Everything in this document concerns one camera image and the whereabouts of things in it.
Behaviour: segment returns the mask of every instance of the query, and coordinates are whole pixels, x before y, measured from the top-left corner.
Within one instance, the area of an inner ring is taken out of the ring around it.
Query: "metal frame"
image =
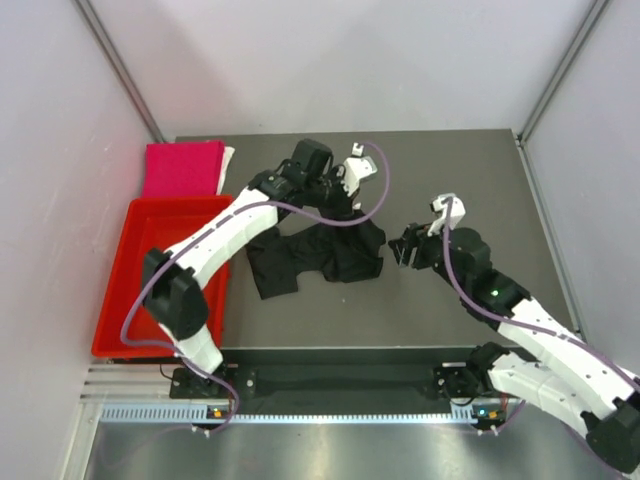
[[[516,146],[520,153],[522,165],[529,182],[529,188],[531,189],[533,200],[535,202],[536,209],[538,210],[538,216],[540,217],[540,222],[542,224],[542,229],[549,245],[551,258],[556,268],[556,272],[558,273],[560,288],[562,289],[562,293],[567,302],[571,321],[576,329],[576,333],[580,334],[584,340],[588,339],[589,334],[584,322],[582,321],[583,316],[576,300],[575,288],[573,287],[571,278],[568,274],[566,261],[561,253],[556,230],[553,226],[551,215],[549,213],[549,207],[544,200],[544,195],[542,194],[540,182],[538,181],[538,175],[536,173],[535,162],[531,159],[531,154],[527,148],[527,142],[535,132],[538,123],[557,95],[562,83],[567,78],[578,56],[584,50],[591,34],[603,18],[607,7],[610,4],[611,0],[593,0],[591,2],[589,9],[571,39],[569,46],[566,48],[558,65],[551,75],[551,78],[547,82],[547,85],[531,110],[531,113],[527,117],[522,131],[514,134]]]
[[[113,72],[118,77],[120,81],[120,85],[122,89],[125,91],[133,107],[140,115],[140,119],[144,123],[145,127],[149,131],[149,135],[153,138],[153,140],[157,143],[165,143],[165,137],[162,135],[160,131],[160,127],[156,123],[147,103],[144,101],[140,90],[136,86],[136,83],[133,81],[129,70],[127,69],[122,57],[118,53],[111,37],[107,33],[107,30],[104,27],[104,24],[100,20],[95,8],[93,7],[90,0],[72,0],[73,4],[78,9],[80,16],[85,21],[89,30],[93,34],[96,39],[100,49],[104,53],[109,65],[113,69]]]
[[[522,128],[522,132],[518,135],[518,139],[521,143],[526,144],[526,142],[531,138],[538,122],[542,118],[542,115],[544,115],[544,112],[549,107],[549,104],[555,97],[558,88],[560,88],[560,85],[571,70],[571,67],[573,67],[578,55],[580,55],[580,52],[583,50],[587,40],[593,33],[593,30],[604,15],[610,3],[611,0],[594,0],[591,3],[589,10],[582,19],[578,30],[562,55],[562,58],[551,75],[549,82],[542,91],[542,94],[534,105],[533,110],[527,117],[527,121]]]

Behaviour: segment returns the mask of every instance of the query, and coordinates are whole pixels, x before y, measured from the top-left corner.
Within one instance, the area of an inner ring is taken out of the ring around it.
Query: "white wall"
[[[590,0],[93,0],[166,136],[514,128]]]
[[[68,0],[4,8],[0,64],[0,477],[49,480],[149,138]]]
[[[588,338],[640,373],[640,2],[611,2],[529,151]]]

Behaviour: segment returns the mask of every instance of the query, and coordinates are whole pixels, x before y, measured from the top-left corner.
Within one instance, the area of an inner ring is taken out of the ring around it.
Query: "gray floor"
[[[321,133],[223,137],[236,148],[225,192],[237,194],[257,172],[275,168],[296,142],[312,137],[333,149],[336,162],[354,141],[373,141],[391,163],[391,193],[375,222],[387,238],[410,222],[429,222],[429,201],[455,192],[465,202],[464,225],[477,229],[493,250],[494,264],[512,276],[570,326],[569,314],[513,137],[508,130]],[[365,211],[382,191],[365,184]],[[293,233],[308,225],[287,218]],[[233,259],[225,314],[226,346],[454,346],[503,341],[470,318],[451,288],[435,274],[399,269],[382,251],[380,278],[330,284],[316,272],[299,276],[300,291],[260,300],[244,253]]]
[[[208,441],[187,426],[154,438],[164,428],[101,425],[96,446],[104,442],[104,460],[94,448],[85,479],[615,478],[560,422],[532,407],[498,437],[481,438],[453,425],[236,425]]]

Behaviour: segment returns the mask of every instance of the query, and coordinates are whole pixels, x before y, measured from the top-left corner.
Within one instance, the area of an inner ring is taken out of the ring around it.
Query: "black bracket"
[[[142,287],[171,258],[171,252],[157,248],[144,257]],[[192,337],[205,325],[209,307],[200,285],[193,278],[194,270],[184,270],[174,264],[154,284],[143,305],[153,319],[164,325],[176,340]]]

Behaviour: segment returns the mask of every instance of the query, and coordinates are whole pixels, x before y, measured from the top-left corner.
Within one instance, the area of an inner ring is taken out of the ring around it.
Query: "black mount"
[[[587,425],[587,444],[608,465],[623,473],[632,473],[640,464],[640,394],[627,400],[616,398],[617,409],[603,420],[591,412],[582,412]]]
[[[290,159],[283,160],[275,171],[259,173],[248,187],[260,190],[271,200],[317,208],[325,218],[349,218],[355,196],[349,197],[344,191],[343,175],[343,166],[333,166],[331,149],[307,138],[298,142]],[[278,219],[288,214],[288,210],[280,209]]]
[[[144,257],[142,286],[171,258],[171,252],[152,248]],[[174,264],[158,279],[143,301],[154,320],[164,325],[176,340],[195,335],[207,322],[209,307],[194,270]]]
[[[416,270],[433,268],[448,284],[449,275],[444,265],[442,236],[427,236],[429,225],[410,224],[401,238],[391,240],[396,262]],[[457,228],[449,236],[451,264],[458,283],[478,305],[496,315],[512,317],[512,308],[531,294],[522,285],[493,268],[491,249],[480,234],[470,228]],[[461,301],[462,306],[475,319],[497,330],[499,322],[480,315]]]

